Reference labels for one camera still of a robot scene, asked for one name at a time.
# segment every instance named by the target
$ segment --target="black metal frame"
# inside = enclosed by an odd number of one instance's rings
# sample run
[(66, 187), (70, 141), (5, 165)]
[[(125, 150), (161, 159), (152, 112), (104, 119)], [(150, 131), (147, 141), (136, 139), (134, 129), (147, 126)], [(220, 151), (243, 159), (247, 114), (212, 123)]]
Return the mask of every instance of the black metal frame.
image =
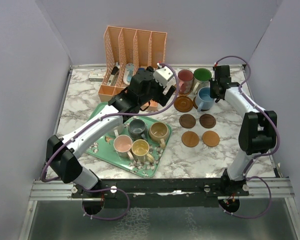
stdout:
[[(98, 189), (116, 186), (124, 190), (131, 208), (218, 207), (218, 197), (227, 197), (222, 191), (222, 178), (170, 178), (170, 179), (102, 179)], [(76, 185), (74, 199), (101, 198), (102, 193), (91, 193)], [(180, 190), (183, 194), (174, 193)], [(104, 207), (127, 207), (127, 198), (119, 191), (104, 192)], [(248, 196), (248, 191), (237, 188), (236, 196)]]

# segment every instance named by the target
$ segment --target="white wall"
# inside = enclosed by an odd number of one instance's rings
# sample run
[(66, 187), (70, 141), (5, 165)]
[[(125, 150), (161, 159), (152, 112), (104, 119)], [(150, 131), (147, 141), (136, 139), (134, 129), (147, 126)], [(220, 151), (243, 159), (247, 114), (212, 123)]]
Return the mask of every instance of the white wall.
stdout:
[(166, 62), (250, 59), (281, 0), (36, 0), (74, 64), (104, 64), (107, 26), (168, 32)]
[(250, 60), (257, 103), (278, 115), (274, 160), (290, 176), (300, 212), (300, 0), (284, 0)]
[(69, 65), (34, 0), (0, 1), (0, 240), (19, 236)]

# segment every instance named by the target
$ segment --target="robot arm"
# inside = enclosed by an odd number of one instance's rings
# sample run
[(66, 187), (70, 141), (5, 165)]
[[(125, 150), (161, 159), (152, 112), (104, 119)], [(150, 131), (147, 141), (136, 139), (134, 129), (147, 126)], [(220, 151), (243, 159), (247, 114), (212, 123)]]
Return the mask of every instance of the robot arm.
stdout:
[[(231, 181), (240, 182), (245, 179), (253, 158), (274, 148), (277, 135), (269, 121), (255, 108), (257, 104), (248, 97), (254, 104), (251, 105), (239, 91), (239, 83), (231, 81), (228, 65), (214, 67), (214, 79), (210, 80), (210, 96), (216, 99), (216, 102), (220, 99), (227, 101), (243, 118), (238, 137), (240, 150), (223, 174), (230, 185)], [(262, 107), (259, 109), (277, 125), (277, 114), (274, 111), (266, 111)]]
[[(137, 114), (141, 106), (150, 100), (165, 106), (176, 90), (174, 86), (171, 86), (166, 95), (163, 94), (167, 82), (173, 76), (167, 67), (159, 68), (156, 71), (152, 67), (138, 70), (132, 77), (130, 85), (113, 96), (98, 115), (62, 138), (58, 138), (56, 135), (50, 137), (47, 141), (46, 162), (62, 145), (69, 142), (55, 156), (50, 166), (64, 183), (74, 182), (85, 189), (92, 189), (99, 179), (92, 171), (82, 167), (78, 158), (101, 136), (124, 123), (131, 116), (113, 115), (105, 119), (101, 119), (101, 117), (117, 113)], [(97, 119), (100, 121), (89, 126)]]

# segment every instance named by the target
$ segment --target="dark wooden coaster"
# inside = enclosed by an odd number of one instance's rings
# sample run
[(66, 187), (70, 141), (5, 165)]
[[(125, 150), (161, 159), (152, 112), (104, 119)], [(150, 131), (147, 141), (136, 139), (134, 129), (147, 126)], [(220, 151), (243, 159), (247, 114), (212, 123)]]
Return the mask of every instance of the dark wooden coaster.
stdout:
[(216, 125), (217, 121), (214, 116), (212, 116), (210, 114), (203, 114), (199, 118), (199, 122), (202, 127), (206, 128), (206, 129), (212, 129)]
[(189, 148), (193, 148), (193, 147), (198, 145), (200, 139), (199, 139), (198, 135), (195, 132), (186, 131), (182, 135), (181, 140), (182, 140), (184, 145), (186, 145)]
[(187, 96), (178, 96), (173, 105), (181, 113), (187, 113), (193, 108), (192, 100)]
[(193, 104), (193, 106), (195, 107), (195, 109), (198, 109), (198, 106), (197, 106), (197, 104), (196, 104), (196, 97), (197, 97), (197, 96), (195, 96), (194, 99), (192, 100), (192, 104)]
[(202, 141), (208, 147), (215, 147), (220, 143), (219, 135), (214, 131), (206, 131), (202, 135)]
[(191, 129), (196, 125), (196, 119), (191, 114), (183, 114), (179, 118), (179, 123), (185, 129)]

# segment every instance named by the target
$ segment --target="cable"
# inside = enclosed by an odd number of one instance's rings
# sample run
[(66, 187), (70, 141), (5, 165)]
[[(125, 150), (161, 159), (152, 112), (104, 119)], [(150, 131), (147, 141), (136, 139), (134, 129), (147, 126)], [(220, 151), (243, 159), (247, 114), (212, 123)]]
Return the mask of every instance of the cable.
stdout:
[(125, 216), (127, 214), (127, 212), (129, 211), (129, 208), (130, 208), (130, 199), (129, 199), (129, 196), (128, 194), (123, 191), (122, 189), (120, 188), (115, 188), (115, 189), (112, 189), (112, 188), (104, 188), (104, 189), (98, 189), (98, 190), (89, 190), (89, 189), (85, 189), (85, 191), (89, 192), (89, 193), (99, 193), (99, 192), (104, 192), (104, 191), (110, 191), (110, 190), (118, 190), (120, 192), (122, 192), (125, 197), (126, 197), (126, 200), (127, 200), (127, 207), (125, 209), (125, 211), (119, 215), (119, 216), (116, 216), (116, 217), (101, 217), (101, 216), (95, 216), (95, 215), (90, 215), (90, 214), (87, 214), (86, 210), (85, 210), (85, 207), (84, 205), (82, 204), (82, 210), (84, 211), (84, 214), (83, 216), (89, 216), (91, 219), (99, 219), (99, 220), (105, 220), (105, 221), (113, 221), (113, 220), (118, 220), (120, 218), (122, 218), (123, 216)]
[(259, 176), (252, 176), (252, 177), (249, 177), (247, 178), (246, 180), (247, 181), (250, 181), (251, 179), (260, 179), (266, 186), (266, 188), (268, 189), (268, 192), (269, 192), (269, 203), (268, 203), (268, 206), (266, 207), (266, 209), (261, 212), (260, 214), (258, 215), (255, 215), (255, 216), (243, 216), (243, 215), (237, 215), (237, 214), (234, 214), (233, 212), (229, 212), (227, 210), (225, 210), (220, 204), (219, 204), (219, 207), (223, 210), (224, 213), (228, 214), (228, 215), (231, 215), (233, 217), (236, 217), (236, 218), (240, 218), (240, 219), (257, 219), (257, 218), (260, 218), (262, 216), (264, 216), (265, 214), (267, 214), (267, 212), (269, 211), (271, 205), (272, 205), (272, 194), (271, 194), (271, 190), (270, 190), (270, 187), (268, 185), (268, 183), (266, 183), (265, 180), (263, 180), (261, 177)]
[(242, 57), (240, 57), (240, 56), (229, 55), (229, 56), (224, 56), (224, 57), (220, 58), (218, 61), (215, 62), (214, 66), (216, 67), (221, 60), (227, 59), (227, 58), (240, 59), (240, 60), (244, 61), (244, 63), (246, 64), (247, 68), (249, 69), (249, 72), (248, 72), (248, 75), (247, 75), (246, 79), (239, 85), (239, 87), (238, 87), (239, 92), (242, 94), (242, 96), (244, 97), (244, 99), (247, 100), (247, 102), (251, 106), (253, 106), (255, 109), (257, 109), (269, 121), (269, 123), (271, 124), (271, 126), (273, 127), (273, 129), (275, 131), (276, 138), (277, 138), (277, 142), (276, 142), (275, 148), (271, 152), (255, 155), (250, 160), (250, 162), (247, 164), (247, 166), (243, 170), (243, 175), (246, 176), (248, 169), (251, 167), (251, 165), (254, 163), (254, 161), (257, 158), (259, 158), (259, 157), (265, 157), (265, 156), (270, 156), (270, 155), (273, 155), (275, 152), (278, 151), (280, 143), (281, 143), (281, 139), (280, 139), (280, 134), (279, 134), (279, 131), (278, 131), (275, 123), (270, 119), (270, 117), (258, 105), (255, 105), (255, 103), (250, 100), (250, 98), (245, 94), (245, 92), (242, 91), (243, 84), (245, 84), (249, 80), (249, 78), (251, 76), (251, 67), (250, 67), (249, 63), (246, 60), (244, 60)]
[[(146, 113), (146, 114), (139, 114), (139, 113), (127, 113), (127, 112), (118, 112), (118, 113), (111, 113), (111, 114), (107, 114), (107, 115), (103, 115), (101, 116), (100, 118), (97, 118), (96, 120), (92, 121), (90, 124), (88, 124), (86, 127), (84, 127), (81, 131), (79, 131), (76, 135), (73, 136), (73, 139), (76, 140), (76, 138), (78, 136), (80, 136), (82, 133), (84, 133), (87, 129), (89, 129), (91, 126), (93, 126), (94, 124), (96, 124), (97, 122), (99, 121), (102, 121), (103, 119), (105, 118), (109, 118), (109, 117), (113, 117), (113, 116), (153, 116), (153, 115), (157, 115), (157, 114), (161, 114), (163, 113), (164, 111), (166, 111), (167, 109), (169, 109), (175, 102), (175, 100), (177, 99), (178, 97), (178, 93), (179, 93), (179, 79), (177, 77), (177, 74), (175, 72), (175, 70), (169, 65), (169, 64), (166, 64), (166, 63), (161, 63), (161, 65), (163, 67), (167, 67), (168, 69), (170, 69), (174, 75), (174, 78), (175, 78), (175, 82), (176, 82), (176, 94), (174, 95), (174, 98), (172, 100), (172, 102), (170, 104), (168, 104), (168, 106), (166, 106), (164, 109), (160, 110), (160, 111), (156, 111), (156, 112), (150, 112), (150, 113)], [(61, 152), (62, 149), (64, 149), (69, 143), (71, 143), (71, 140), (65, 142), (61, 147), (59, 147), (53, 154), (52, 156), (50, 157), (50, 159), (46, 162), (45, 166), (43, 167), (43, 170), (42, 170), (42, 173), (41, 173), (41, 181), (44, 182), (44, 183), (48, 183), (48, 182), (51, 182), (51, 181), (54, 181), (54, 180), (57, 180), (59, 179), (59, 177), (53, 177), (53, 178), (50, 178), (50, 179), (46, 179), (46, 175), (47, 175), (47, 170), (48, 170), (48, 167), (49, 165), (51, 164), (51, 162), (55, 159), (55, 157), (57, 156), (58, 153)]]

